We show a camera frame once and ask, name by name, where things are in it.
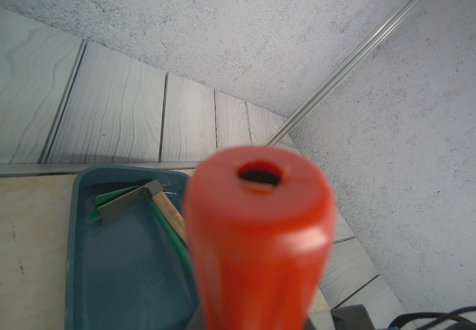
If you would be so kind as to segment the green hoe red grip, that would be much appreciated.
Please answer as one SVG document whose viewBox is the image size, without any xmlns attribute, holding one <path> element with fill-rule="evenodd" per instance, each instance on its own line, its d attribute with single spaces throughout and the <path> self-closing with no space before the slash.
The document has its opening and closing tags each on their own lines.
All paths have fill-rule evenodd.
<svg viewBox="0 0 476 330">
<path fill-rule="evenodd" d="M 105 209 L 105 206 L 111 205 L 112 202 L 118 199 L 122 199 L 123 197 L 132 199 L 132 202 L 129 202 L 125 208 L 137 202 L 139 199 L 143 199 L 149 205 L 151 209 L 151 215 L 155 217 L 160 227 L 165 232 L 166 237 L 169 239 L 175 251 L 179 255 L 183 266 L 187 269 L 188 273 L 193 276 L 191 259 L 188 255 L 186 243 L 184 243 L 183 239 L 169 223 L 165 215 L 159 210 L 158 205 L 155 202 L 152 202 L 150 197 L 145 196 L 147 191 L 144 190 L 145 187 L 143 186 L 129 186 L 127 188 L 121 188 L 116 191 L 106 192 L 102 195 L 98 195 L 94 200 L 93 209 L 89 215 L 89 223 L 98 222 L 99 225 L 106 224 L 106 221 L 103 221 L 102 211 Z"/>
</svg>

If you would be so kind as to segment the wooden handle hoe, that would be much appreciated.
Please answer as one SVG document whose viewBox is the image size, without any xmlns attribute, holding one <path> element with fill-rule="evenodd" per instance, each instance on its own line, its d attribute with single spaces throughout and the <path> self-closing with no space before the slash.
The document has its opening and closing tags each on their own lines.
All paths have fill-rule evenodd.
<svg viewBox="0 0 476 330">
<path fill-rule="evenodd" d="M 187 245 L 186 221 L 166 195 L 163 186 L 158 180 L 152 180 L 142 186 L 130 186 L 97 196 L 94 201 L 94 211 L 99 214 L 92 215 L 91 218 L 101 216 L 103 223 L 106 224 L 120 215 L 126 208 L 144 197 L 157 208 L 155 212 L 156 217 L 160 215 L 164 218 L 166 224 L 168 224 L 182 242 Z"/>
</svg>

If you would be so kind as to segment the grey hoe red grip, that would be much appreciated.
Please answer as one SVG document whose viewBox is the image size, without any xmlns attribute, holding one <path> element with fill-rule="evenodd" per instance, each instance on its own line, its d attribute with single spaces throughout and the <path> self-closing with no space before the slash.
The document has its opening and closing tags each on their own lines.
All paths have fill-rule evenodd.
<svg viewBox="0 0 476 330">
<path fill-rule="evenodd" d="M 333 189 L 303 156 L 233 147 L 201 162 L 184 197 L 209 329 L 302 329 L 335 236 Z"/>
</svg>

